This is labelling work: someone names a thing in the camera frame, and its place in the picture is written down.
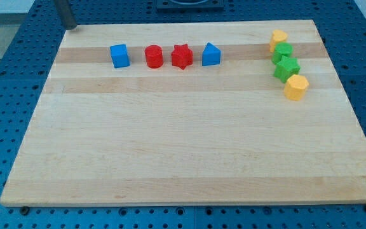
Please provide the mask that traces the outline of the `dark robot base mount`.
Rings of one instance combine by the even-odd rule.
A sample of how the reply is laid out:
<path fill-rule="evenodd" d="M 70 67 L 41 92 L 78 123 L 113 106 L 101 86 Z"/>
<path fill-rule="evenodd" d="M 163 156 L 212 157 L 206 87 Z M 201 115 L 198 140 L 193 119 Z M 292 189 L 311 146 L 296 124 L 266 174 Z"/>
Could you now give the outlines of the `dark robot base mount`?
<path fill-rule="evenodd" d="M 224 0 L 156 0 L 158 12 L 186 12 L 203 10 L 223 10 Z"/>

